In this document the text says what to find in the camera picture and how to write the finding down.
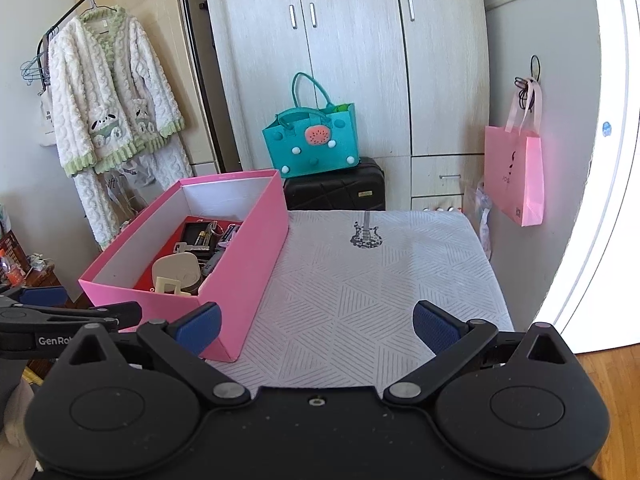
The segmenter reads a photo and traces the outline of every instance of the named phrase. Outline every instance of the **white table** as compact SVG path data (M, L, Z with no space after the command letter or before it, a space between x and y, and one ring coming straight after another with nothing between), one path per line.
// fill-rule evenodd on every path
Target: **white table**
M363 212L289 213L289 235L242 354L235 363L211 362L216 368L253 395L259 386L372 384L382 394L433 358L413 329L418 300L513 330L463 214L371 212L368 239L382 242L373 248L351 242L356 222L363 226Z

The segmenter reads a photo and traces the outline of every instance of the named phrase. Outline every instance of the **wooden floor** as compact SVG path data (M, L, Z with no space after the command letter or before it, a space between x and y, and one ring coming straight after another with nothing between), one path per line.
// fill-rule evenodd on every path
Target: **wooden floor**
M611 418L594 466L603 480L640 480L640 345L578 355Z

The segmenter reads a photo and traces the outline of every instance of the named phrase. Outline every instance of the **teal felt bag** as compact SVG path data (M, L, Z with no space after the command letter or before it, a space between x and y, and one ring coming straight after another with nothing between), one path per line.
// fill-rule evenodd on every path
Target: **teal felt bag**
M296 81L304 76L322 93L322 109L300 107ZM334 105L320 83L304 72L293 76L291 95L294 107L276 115L262 134L273 167L290 178L356 166L360 161L355 105Z

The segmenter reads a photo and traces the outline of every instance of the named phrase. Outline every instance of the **pink shopping bag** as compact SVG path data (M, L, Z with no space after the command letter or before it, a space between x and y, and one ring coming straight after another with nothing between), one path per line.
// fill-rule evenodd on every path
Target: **pink shopping bag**
M534 79L527 79L527 83L527 105L520 126L514 127L519 110L516 92L506 126L484 129L484 190L500 211L520 226L541 224L545 208L539 135L542 90ZM525 130L523 126L533 95L533 130Z

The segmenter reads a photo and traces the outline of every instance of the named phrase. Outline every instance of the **bag handle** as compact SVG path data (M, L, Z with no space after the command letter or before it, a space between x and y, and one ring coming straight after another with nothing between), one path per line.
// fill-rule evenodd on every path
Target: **bag handle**
M331 124L332 124L331 118L328 117L325 113L322 113L320 110L317 110L316 108L305 108L305 107L296 107L296 108L289 108L289 110L284 110L281 114L276 115L276 120L278 121L278 124L280 126L283 126L287 130L292 130L293 129L292 124L287 123L285 118L294 114L315 115L317 117L320 117L320 121L322 124L326 124L329 127L331 127Z
M529 88L527 89L527 103L524 108L524 115L522 117L522 121L520 122L520 127L518 130L518 134L522 131L522 127L524 126L524 122L527 119L527 113L529 112L529 107L531 106L531 100L533 96L536 96L536 101L533 105L533 131L537 134L540 133L540 123L542 122L542 88L540 88L540 84L533 78L527 78L527 85ZM507 124L504 127L504 130L507 133L511 133L513 127L515 126L516 117L518 115L518 102L520 101L520 97L518 95L518 91L516 90L513 94L513 100L511 101L511 110L509 111L509 117L507 118Z
M304 72L298 72L295 76L293 76L293 81L291 82L291 95L293 97L293 105L296 108L300 107L300 104L298 104L298 98L296 97L296 81L301 75L309 79L309 81L311 81L314 84L314 86L318 88L320 93L324 96L324 100L326 101L325 108L335 107L335 105L331 102L331 99L329 99L329 94L326 92L324 88L322 88L322 85L318 81L313 79L309 74L305 74Z

